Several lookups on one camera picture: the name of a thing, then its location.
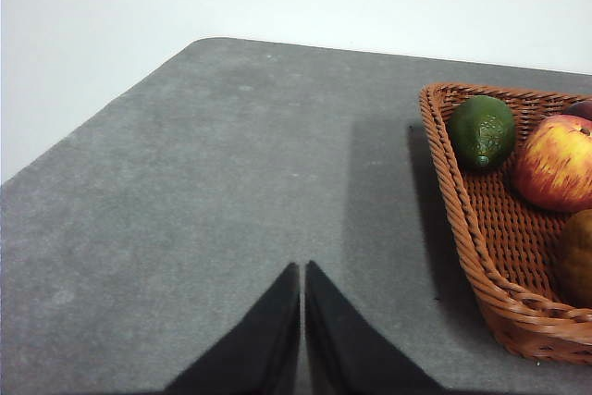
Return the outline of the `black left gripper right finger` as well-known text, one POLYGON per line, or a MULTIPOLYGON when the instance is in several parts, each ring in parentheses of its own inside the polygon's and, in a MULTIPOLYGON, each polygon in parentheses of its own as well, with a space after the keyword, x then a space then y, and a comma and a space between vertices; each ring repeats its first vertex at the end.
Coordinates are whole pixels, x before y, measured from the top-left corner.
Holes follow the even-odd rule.
POLYGON ((336 394, 442 394, 388 342, 314 261, 305 267, 305 324, 316 385, 336 394))

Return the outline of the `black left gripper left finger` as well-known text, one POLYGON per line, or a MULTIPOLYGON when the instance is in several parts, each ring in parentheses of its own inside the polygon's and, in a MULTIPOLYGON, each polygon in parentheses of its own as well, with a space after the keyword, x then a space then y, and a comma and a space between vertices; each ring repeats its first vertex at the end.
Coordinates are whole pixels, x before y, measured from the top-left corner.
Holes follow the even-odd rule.
POLYGON ((299 267, 288 264, 228 334, 166 394, 292 394, 301 339, 299 267))

